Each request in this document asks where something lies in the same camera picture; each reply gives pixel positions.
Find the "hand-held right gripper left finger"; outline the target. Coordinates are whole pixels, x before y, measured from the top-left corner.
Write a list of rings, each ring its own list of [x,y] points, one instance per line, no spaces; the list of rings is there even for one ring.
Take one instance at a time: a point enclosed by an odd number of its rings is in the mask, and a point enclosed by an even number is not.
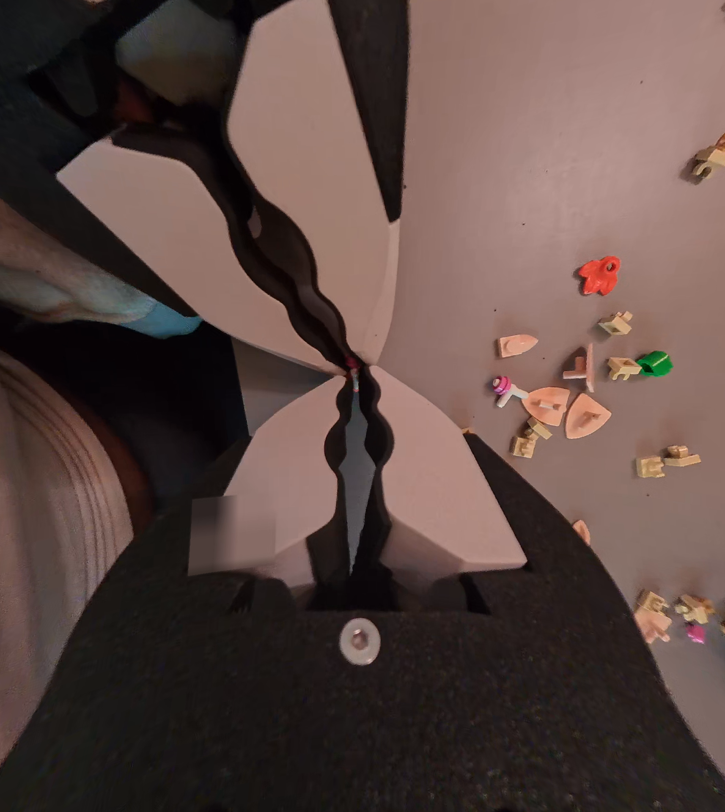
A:
[[[245,573],[317,584],[308,541],[337,515],[338,479],[325,443],[340,423],[336,376],[264,422],[220,495],[195,499],[188,574]]]

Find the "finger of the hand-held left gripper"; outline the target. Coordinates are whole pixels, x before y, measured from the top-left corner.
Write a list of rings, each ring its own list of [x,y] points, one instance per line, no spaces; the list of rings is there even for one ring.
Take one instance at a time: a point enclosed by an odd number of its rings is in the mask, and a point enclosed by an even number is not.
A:
[[[246,274],[225,215],[185,163],[105,138],[57,179],[205,322],[278,357],[342,374],[297,334],[285,306]]]
[[[255,23],[226,132],[257,191],[305,236],[351,351],[376,365],[400,222],[388,221],[327,2],[289,2]]]

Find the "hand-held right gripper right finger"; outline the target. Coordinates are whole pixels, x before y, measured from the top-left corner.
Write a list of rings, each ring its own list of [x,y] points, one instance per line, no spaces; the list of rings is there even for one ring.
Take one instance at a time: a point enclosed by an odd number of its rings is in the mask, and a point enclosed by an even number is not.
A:
[[[462,574],[527,563],[463,431],[378,366],[359,375],[375,465],[353,582],[413,594]]]

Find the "small toy bricks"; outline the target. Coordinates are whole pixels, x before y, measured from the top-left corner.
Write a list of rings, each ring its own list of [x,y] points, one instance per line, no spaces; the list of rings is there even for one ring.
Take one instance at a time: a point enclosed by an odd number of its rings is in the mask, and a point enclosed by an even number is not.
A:
[[[535,3],[500,146],[519,470],[627,592],[725,601],[725,2]]]

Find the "grey desk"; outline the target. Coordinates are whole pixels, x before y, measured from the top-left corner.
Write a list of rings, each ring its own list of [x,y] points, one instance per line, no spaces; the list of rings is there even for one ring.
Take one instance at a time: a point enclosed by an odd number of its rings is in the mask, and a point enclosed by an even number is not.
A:
[[[411,2],[394,377],[509,460],[487,372],[598,433],[500,487],[583,518],[621,591],[725,598],[725,2]],[[540,507],[532,507],[540,502]]]

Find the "person's dark pants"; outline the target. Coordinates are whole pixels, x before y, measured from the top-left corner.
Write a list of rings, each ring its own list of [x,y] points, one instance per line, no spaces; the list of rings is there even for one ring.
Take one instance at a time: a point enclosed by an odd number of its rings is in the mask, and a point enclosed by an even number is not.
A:
[[[113,432],[153,512],[249,434],[232,340],[208,324],[160,339],[97,321],[36,321],[0,304],[0,350]]]

